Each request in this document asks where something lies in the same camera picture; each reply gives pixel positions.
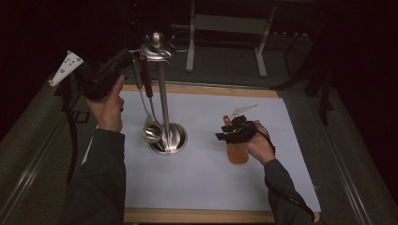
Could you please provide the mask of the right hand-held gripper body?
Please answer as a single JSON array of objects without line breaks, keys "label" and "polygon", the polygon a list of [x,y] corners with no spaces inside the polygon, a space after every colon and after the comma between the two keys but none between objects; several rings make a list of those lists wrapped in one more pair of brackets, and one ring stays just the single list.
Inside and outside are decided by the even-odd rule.
[{"label": "right hand-held gripper body", "polygon": [[232,133],[228,135],[229,143],[245,143],[250,141],[255,133],[257,132],[257,127],[254,121],[249,121],[244,113],[252,111],[258,107],[257,104],[252,106],[235,108],[230,114],[232,119]]}]

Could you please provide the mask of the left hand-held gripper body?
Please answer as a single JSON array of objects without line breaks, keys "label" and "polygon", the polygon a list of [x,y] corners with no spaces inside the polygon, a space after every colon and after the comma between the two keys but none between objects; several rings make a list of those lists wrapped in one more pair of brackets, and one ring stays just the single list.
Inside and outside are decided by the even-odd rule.
[{"label": "left hand-held gripper body", "polygon": [[49,80],[50,86],[57,86],[70,74],[75,76],[78,85],[82,88],[83,95],[90,100],[104,98],[113,89],[122,67],[122,52],[112,57],[105,64],[97,67],[91,66],[81,56],[68,51],[61,66]]}]

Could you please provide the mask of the wooden rice paddle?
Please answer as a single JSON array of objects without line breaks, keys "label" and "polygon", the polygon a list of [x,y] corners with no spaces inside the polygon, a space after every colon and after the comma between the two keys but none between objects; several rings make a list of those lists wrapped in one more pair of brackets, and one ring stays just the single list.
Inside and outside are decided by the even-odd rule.
[{"label": "wooden rice paddle", "polygon": [[[228,115],[225,115],[222,120],[225,126],[232,126],[231,119]],[[233,164],[246,163],[249,159],[249,154],[244,147],[237,144],[237,142],[241,140],[241,135],[236,130],[233,130],[233,132],[224,133],[227,134],[228,138],[227,156],[229,161]]]}]

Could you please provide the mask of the small ladle with brown handle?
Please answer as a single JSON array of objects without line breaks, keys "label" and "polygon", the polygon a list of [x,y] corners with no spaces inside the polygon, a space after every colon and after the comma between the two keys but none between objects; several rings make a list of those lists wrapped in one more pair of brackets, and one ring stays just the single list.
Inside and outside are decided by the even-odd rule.
[{"label": "small ladle with brown handle", "polygon": [[150,106],[150,109],[145,107],[147,119],[145,120],[145,125],[143,127],[143,138],[155,150],[162,152],[164,149],[163,129],[162,125],[156,118],[153,107],[153,100],[152,100],[153,89],[152,89],[152,81],[149,75],[148,61],[146,56],[142,54],[138,56],[138,61],[141,67],[141,78],[142,78],[142,83],[145,87],[145,95],[149,100],[149,106]]}]

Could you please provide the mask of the steel utensil rack stand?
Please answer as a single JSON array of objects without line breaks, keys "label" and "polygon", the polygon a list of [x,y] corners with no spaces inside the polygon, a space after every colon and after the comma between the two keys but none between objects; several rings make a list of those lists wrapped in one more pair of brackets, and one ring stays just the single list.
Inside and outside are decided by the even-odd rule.
[{"label": "steel utensil rack stand", "polygon": [[185,147],[188,140],[186,129],[169,120],[164,64],[169,63],[169,59],[174,56],[175,46],[167,42],[162,33],[154,32],[151,36],[147,37],[147,42],[145,44],[132,53],[145,55],[148,63],[153,62],[155,64],[158,75],[162,122],[158,121],[163,129],[164,149],[160,152],[155,150],[149,143],[148,144],[158,154],[164,156],[174,155]]}]

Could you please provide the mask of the person's right hand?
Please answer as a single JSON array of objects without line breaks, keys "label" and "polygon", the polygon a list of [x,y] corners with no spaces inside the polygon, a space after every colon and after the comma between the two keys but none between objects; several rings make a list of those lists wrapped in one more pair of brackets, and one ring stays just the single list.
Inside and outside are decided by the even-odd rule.
[{"label": "person's right hand", "polygon": [[245,148],[251,156],[256,158],[262,165],[265,165],[275,158],[274,145],[270,140],[268,131],[260,121],[255,120],[254,124],[256,125],[257,132],[245,143]]}]

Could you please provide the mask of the person's left hand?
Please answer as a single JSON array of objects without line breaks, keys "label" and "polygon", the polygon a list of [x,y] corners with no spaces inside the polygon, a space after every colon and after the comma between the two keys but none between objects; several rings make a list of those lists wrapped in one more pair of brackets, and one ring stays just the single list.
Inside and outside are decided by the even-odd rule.
[{"label": "person's left hand", "polygon": [[123,127],[121,113],[124,107],[124,99],[119,94],[123,88],[124,81],[125,77],[120,76],[106,97],[99,100],[88,99],[86,101],[100,129],[114,132],[121,131]]}]

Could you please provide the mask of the white table sheet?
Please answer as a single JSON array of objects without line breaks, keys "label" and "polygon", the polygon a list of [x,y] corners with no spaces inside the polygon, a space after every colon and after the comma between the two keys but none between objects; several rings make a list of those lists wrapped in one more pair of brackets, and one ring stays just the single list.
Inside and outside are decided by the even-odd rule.
[{"label": "white table sheet", "polygon": [[267,211],[264,169],[255,159],[235,165],[227,145],[217,139],[225,115],[235,108],[258,107],[246,112],[259,120],[276,147],[276,157],[288,170],[296,191],[315,212],[320,204],[282,99],[173,94],[167,96],[172,122],[188,133],[188,142],[177,154],[163,156],[144,141],[146,119],[138,93],[124,91],[122,113],[127,168],[128,208]]}]

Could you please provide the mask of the white metal desk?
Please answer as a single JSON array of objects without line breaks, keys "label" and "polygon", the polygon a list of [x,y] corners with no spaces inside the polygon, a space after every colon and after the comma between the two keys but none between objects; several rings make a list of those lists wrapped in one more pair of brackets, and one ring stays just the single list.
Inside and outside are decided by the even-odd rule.
[{"label": "white metal desk", "polygon": [[258,68],[259,76],[266,78],[268,73],[266,69],[263,51],[266,46],[270,28],[277,10],[276,5],[270,7],[268,16],[265,19],[241,18],[231,16],[219,16],[208,14],[197,14],[195,12],[195,0],[190,0],[190,24],[189,29],[189,46],[186,60],[185,70],[193,72],[194,56],[195,56],[195,31],[206,30],[216,32],[229,32],[241,34],[255,34],[261,36],[261,41],[254,48],[254,56]]}]

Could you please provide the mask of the small black floor bracket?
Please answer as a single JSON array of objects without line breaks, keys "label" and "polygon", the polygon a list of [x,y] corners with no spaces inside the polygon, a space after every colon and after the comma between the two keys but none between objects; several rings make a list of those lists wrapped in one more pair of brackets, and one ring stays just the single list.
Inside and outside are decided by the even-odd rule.
[{"label": "small black floor bracket", "polygon": [[75,123],[86,123],[90,117],[90,113],[82,111],[73,111],[72,117]]}]

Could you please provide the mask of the metal floor rail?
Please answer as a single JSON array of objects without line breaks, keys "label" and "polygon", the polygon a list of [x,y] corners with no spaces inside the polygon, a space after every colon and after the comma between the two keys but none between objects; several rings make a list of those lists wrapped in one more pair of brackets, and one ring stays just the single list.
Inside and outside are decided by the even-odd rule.
[{"label": "metal floor rail", "polygon": [[32,155],[0,206],[0,225],[58,225],[72,158],[67,120],[58,119],[25,150]]},{"label": "metal floor rail", "polygon": [[359,225],[373,225],[369,214],[364,207],[354,180],[344,164],[344,159],[338,150],[337,144],[330,134],[329,127],[324,124],[319,115],[320,105],[317,103],[317,99],[315,97],[308,97],[308,101],[313,115],[320,126],[323,137],[326,139],[328,149],[331,151],[334,167],[343,186],[346,198],[348,199],[351,209],[355,215],[356,221],[359,223]]}]

